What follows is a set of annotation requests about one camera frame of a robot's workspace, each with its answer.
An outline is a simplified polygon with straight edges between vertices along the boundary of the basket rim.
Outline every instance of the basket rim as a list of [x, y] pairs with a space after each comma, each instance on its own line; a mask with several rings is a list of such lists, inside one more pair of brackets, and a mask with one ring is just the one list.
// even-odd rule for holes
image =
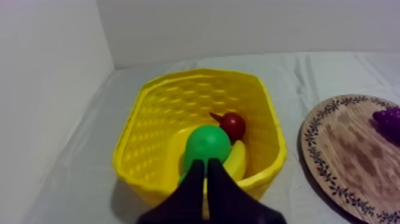
[[171, 190], [171, 189], [162, 189], [162, 187], [160, 187], [159, 185], [150, 184], [145, 181], [139, 181], [135, 178], [132, 178], [121, 167], [122, 152], [123, 152], [123, 149], [125, 148], [125, 145], [127, 144], [127, 140], [128, 140], [127, 138], [130, 136], [130, 133], [132, 131], [132, 124], [130, 121], [131, 121], [131, 119], [134, 119], [136, 117], [136, 115], [138, 113], [137, 108], [139, 108], [139, 106], [142, 104], [142, 101], [143, 101], [144, 97], [148, 94], [148, 92], [150, 92], [151, 90], [153, 90], [154, 88], [156, 88], [158, 86], [165, 84], [165, 81], [168, 81], [168, 80], [180, 80], [180, 79], [188, 79], [188, 78], [195, 78], [195, 77], [210, 77], [208, 75], [197, 74], [195, 77], [187, 77], [186, 76], [186, 77], [181, 77], [181, 78], [179, 78], [179, 77], [169, 78], [170, 76], [179, 76], [180, 74], [185, 74], [187, 72], [201, 73], [202, 71], [216, 71], [216, 72], [224, 72], [224, 73], [234, 72], [234, 73], [244, 75], [244, 76], [252, 76], [252, 77], [256, 78], [258, 83], [262, 86], [262, 90], [264, 91], [264, 94], [267, 99], [268, 108], [271, 112], [274, 126], [275, 126], [275, 129], [277, 132], [277, 142], [278, 142], [278, 146], [279, 146], [278, 155], [275, 158], [275, 160], [271, 166], [265, 168], [264, 170], [258, 172], [255, 175], [252, 175], [246, 179], [242, 179], [242, 180], [236, 182], [239, 185], [239, 187], [242, 188], [243, 190], [247, 190], [247, 189], [253, 188], [254, 186], [261, 185], [263, 183], [269, 183], [269, 182], [273, 181], [273, 179], [281, 171], [281, 169], [286, 161], [286, 157], [287, 157], [286, 143], [285, 143], [285, 139], [283, 137], [282, 129], [280, 128], [280, 125], [279, 125], [279, 120], [277, 118], [277, 114], [276, 114], [274, 105], [272, 103], [272, 100], [270, 98], [268, 90], [265, 87], [265, 84], [262, 82], [262, 80], [255, 75], [243, 73], [240, 71], [234, 71], [234, 70], [195, 69], [195, 70], [179, 71], [176, 73], [169, 73], [169, 74], [165, 74], [160, 77], [156, 77], [156, 78], [150, 80], [149, 82], [145, 83], [142, 86], [141, 90], [138, 92], [138, 95], [135, 99], [135, 103], [131, 109], [131, 112], [129, 114], [129, 117], [127, 119], [125, 127], [120, 135], [120, 139], [118, 140], [118, 142], [116, 144], [116, 147], [115, 147], [115, 150], [113, 153], [113, 157], [112, 157], [112, 165], [114, 166], [114, 169], [115, 169], [118, 177], [121, 178], [122, 180], [124, 180], [128, 185], [134, 186], [135, 188], [138, 188], [141, 191], [148, 191], [148, 192], [161, 194], [161, 195], [170, 195], [173, 192], [173, 190]]

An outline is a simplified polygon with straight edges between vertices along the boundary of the apple stem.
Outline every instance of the apple stem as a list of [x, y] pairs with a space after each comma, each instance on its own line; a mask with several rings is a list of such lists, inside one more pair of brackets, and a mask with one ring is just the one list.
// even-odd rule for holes
[[210, 112], [211, 117], [213, 117], [213, 119], [215, 119], [216, 121], [218, 121], [218, 123], [221, 123], [222, 121], [222, 117], [219, 116], [218, 114], [214, 114], [213, 112]]

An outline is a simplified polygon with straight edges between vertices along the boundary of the table surface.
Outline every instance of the table surface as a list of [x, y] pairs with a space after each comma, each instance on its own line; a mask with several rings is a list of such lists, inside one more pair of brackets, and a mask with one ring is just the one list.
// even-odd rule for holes
[[133, 223], [149, 209], [125, 183], [118, 181], [111, 165], [115, 144], [145, 82], [166, 73], [197, 68], [255, 74], [270, 92], [288, 157], [262, 203], [281, 211], [288, 223], [354, 222], [327, 200], [307, 168], [303, 169], [299, 128], [315, 105], [335, 95], [374, 95], [400, 103], [400, 54], [243, 55], [115, 71], [88, 105], [24, 223]]

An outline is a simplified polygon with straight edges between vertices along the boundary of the red apple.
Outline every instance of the red apple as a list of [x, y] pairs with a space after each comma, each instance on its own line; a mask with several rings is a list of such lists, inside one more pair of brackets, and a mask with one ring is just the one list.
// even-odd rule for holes
[[226, 113], [222, 117], [212, 112], [210, 112], [210, 115], [219, 122], [220, 128], [228, 134], [231, 144], [243, 138], [246, 131], [246, 123], [240, 115], [234, 112]]

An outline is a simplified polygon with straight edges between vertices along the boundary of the banana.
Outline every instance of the banana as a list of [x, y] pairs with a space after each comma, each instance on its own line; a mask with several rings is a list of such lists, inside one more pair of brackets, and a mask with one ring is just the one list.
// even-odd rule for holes
[[223, 164], [226, 172], [234, 181], [239, 181], [243, 178], [247, 167], [247, 155], [245, 144], [237, 140], [232, 150]]

